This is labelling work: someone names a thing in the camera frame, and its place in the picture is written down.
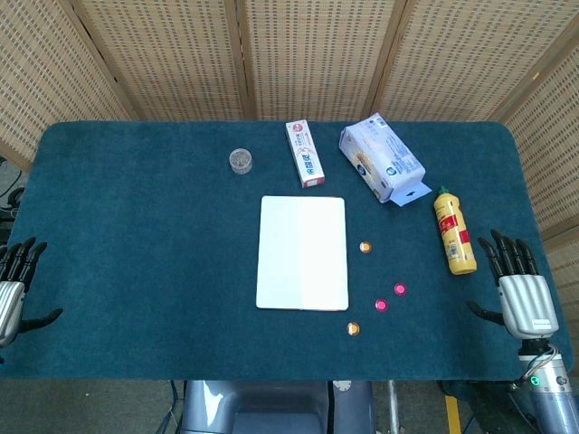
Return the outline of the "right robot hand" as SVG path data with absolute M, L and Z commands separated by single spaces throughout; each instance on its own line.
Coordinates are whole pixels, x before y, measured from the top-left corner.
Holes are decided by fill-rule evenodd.
M 559 330 L 555 305 L 532 250 L 521 239 L 512 240 L 495 229 L 490 234 L 493 242 L 482 237 L 478 242 L 488 258 L 501 310 L 489 311 L 472 300 L 467 306 L 521 341 L 551 337 Z

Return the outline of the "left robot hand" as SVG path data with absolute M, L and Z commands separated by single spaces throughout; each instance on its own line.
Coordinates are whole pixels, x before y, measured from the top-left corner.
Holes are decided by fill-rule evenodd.
M 1 347 L 8 347 L 18 335 L 49 326 L 63 312 L 58 307 L 46 316 L 23 319 L 24 302 L 30 290 L 46 242 L 32 237 L 11 247 L 1 247 Z

